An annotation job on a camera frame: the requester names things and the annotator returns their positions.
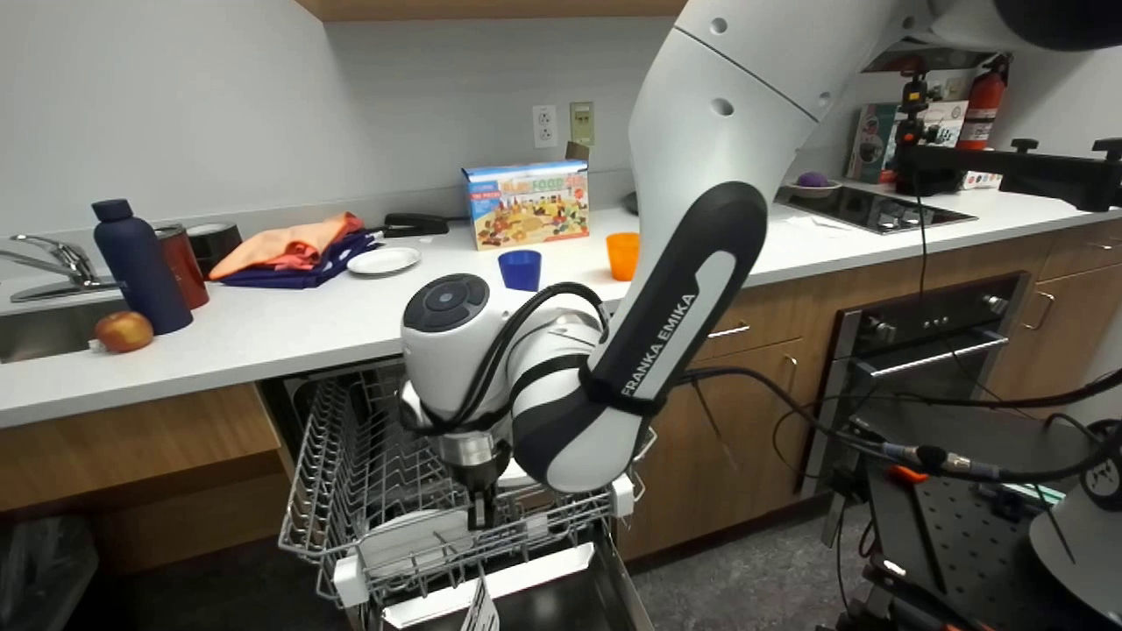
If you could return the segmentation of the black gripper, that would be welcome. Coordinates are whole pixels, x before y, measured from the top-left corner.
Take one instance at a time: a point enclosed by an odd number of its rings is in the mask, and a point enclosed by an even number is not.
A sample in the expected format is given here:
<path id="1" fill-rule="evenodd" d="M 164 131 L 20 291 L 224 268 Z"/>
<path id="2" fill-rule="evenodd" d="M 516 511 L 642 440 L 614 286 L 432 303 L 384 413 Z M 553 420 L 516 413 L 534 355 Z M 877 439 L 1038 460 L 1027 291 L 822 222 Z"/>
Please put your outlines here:
<path id="1" fill-rule="evenodd" d="M 486 528 L 493 521 L 498 476 L 509 465 L 509 446 L 492 430 L 451 430 L 437 440 L 451 476 L 465 486 L 465 527 Z"/>

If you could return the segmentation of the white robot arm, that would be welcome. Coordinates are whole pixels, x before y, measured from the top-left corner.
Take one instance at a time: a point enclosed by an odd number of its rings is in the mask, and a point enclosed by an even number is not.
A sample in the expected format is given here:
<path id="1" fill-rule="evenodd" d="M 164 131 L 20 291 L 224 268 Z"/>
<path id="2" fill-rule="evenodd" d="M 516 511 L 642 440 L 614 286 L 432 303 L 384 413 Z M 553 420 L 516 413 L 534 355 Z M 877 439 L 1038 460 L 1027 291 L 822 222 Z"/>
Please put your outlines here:
<path id="1" fill-rule="evenodd" d="M 477 273 L 434 277 L 408 301 L 408 393 L 472 528 L 493 521 L 506 468 L 583 494 L 635 461 L 757 264 L 796 149 L 855 73 L 925 22 L 925 0 L 688 0 L 632 113 L 637 273 L 621 303 L 557 280 L 506 307 Z"/>

